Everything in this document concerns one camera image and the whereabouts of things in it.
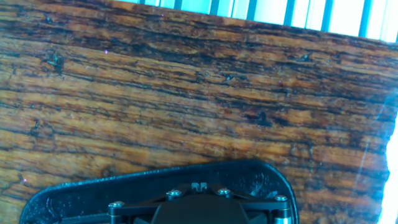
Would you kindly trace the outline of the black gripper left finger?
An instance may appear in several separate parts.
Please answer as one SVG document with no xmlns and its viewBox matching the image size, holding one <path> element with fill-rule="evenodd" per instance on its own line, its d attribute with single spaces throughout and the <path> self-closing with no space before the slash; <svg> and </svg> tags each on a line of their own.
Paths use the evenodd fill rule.
<svg viewBox="0 0 398 224">
<path fill-rule="evenodd" d="M 112 202 L 108 205 L 110 224 L 133 223 L 134 219 L 143 215 L 154 215 L 164 202 L 199 193 L 199 183 L 181 184 L 166 193 L 139 203 Z"/>
</svg>

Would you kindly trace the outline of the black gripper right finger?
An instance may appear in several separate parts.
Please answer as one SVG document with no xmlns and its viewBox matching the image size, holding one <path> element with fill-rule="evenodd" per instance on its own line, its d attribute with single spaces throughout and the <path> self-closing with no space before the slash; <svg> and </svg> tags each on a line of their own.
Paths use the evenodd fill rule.
<svg viewBox="0 0 398 224">
<path fill-rule="evenodd" d="M 221 184 L 198 184 L 199 194 L 209 194 L 226 198 L 232 202 L 237 202 L 245 215 L 254 215 L 262 212 L 265 214 L 266 223 L 273 224 L 292 224 L 292 197 L 286 195 L 274 195 L 270 198 L 257 198 L 241 192 L 233 192 Z"/>
</svg>

